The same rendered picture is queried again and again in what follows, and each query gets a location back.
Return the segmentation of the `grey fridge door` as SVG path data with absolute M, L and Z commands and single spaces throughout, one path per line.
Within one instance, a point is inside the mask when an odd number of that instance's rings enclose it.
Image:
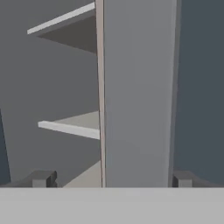
M 181 0 L 95 0 L 105 187 L 172 185 Z

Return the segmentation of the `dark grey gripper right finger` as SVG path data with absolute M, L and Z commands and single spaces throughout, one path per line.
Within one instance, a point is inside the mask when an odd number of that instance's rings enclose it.
M 172 179 L 173 187 L 208 187 L 219 188 L 220 186 L 207 180 L 197 177 L 190 171 L 175 171 Z

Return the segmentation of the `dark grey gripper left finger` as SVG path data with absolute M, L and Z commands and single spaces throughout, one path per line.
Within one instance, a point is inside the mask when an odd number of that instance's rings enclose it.
M 57 187 L 56 171 L 34 171 L 26 178 L 3 185 L 3 187 Z

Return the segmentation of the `white fridge shelf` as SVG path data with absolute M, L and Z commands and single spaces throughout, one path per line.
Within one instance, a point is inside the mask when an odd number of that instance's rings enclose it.
M 42 129 L 54 130 L 79 137 L 100 139 L 99 112 L 76 115 L 57 121 L 41 121 L 38 126 Z
M 89 3 L 27 30 L 28 35 L 96 53 L 95 3 Z

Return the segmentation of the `grey fridge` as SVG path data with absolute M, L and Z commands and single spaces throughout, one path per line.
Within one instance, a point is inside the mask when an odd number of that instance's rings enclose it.
M 42 129 L 98 110 L 96 53 L 27 34 L 95 0 L 0 0 L 0 186 L 56 171 L 66 186 L 100 162 L 100 141 Z

